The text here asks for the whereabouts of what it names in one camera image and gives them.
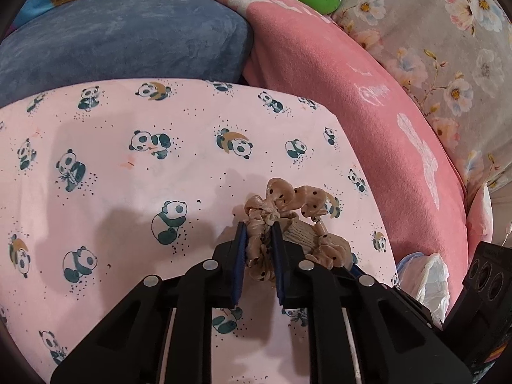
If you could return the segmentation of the grey floral blanket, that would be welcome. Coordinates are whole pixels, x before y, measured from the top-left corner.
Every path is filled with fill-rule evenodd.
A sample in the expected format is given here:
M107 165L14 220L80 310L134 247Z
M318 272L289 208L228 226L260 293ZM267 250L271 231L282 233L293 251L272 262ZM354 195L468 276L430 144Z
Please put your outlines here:
M343 0L333 20L416 103L468 195L511 181L511 22L498 0Z

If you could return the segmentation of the pink fleece blanket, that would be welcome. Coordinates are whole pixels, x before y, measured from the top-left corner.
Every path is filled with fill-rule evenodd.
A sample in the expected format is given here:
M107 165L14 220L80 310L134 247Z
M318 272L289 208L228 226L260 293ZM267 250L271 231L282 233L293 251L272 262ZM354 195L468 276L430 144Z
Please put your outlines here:
M360 45L298 0L216 0L251 24L248 83L299 95L337 116L396 258L438 253L457 298L468 269L460 178L417 106Z

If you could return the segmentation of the pink white small pillow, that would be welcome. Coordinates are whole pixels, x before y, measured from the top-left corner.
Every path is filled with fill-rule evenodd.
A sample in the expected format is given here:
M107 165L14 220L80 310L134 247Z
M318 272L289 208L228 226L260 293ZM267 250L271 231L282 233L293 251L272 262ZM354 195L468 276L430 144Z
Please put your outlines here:
M481 242L490 243L493 237L493 212L490 190L487 185L480 187L468 211L468 259L471 260Z

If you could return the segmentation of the white lined trash bin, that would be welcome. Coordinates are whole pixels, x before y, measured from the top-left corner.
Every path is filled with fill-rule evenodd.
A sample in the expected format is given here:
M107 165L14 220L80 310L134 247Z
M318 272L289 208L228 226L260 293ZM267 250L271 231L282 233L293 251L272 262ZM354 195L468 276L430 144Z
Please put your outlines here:
M443 327L450 306L447 264L439 253L408 254L396 267L399 286L429 310L433 322Z

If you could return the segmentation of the blue velvet cushion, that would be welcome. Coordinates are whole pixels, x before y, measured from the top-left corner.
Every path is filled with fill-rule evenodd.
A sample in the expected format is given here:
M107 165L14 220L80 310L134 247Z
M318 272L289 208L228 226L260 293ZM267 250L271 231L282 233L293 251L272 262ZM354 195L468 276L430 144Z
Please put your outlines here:
M1 43L1 104L84 82L192 78L237 83L250 24L215 0L75 0Z

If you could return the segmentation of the pink panda print sheet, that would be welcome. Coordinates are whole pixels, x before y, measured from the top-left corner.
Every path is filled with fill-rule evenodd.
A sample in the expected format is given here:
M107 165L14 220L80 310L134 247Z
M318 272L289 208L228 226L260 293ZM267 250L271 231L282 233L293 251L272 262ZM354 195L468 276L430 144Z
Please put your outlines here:
M183 274L234 236L267 182L328 193L327 230L397 280L387 232L337 118L224 82L75 85L1 110L1 319L43 379L149 274Z

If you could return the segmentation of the tan dotted scrunchie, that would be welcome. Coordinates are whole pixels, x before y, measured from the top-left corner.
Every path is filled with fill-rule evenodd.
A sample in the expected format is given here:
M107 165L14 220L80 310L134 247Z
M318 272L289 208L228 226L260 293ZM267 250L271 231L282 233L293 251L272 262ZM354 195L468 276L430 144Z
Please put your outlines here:
M253 195L245 202L248 245L246 267L255 280L274 282L270 236L279 228L286 241L301 246L306 259L327 269L351 269L351 246L347 240L327 231L324 216L340 216L339 201L315 186L294 187L281 178L267 182L266 196Z

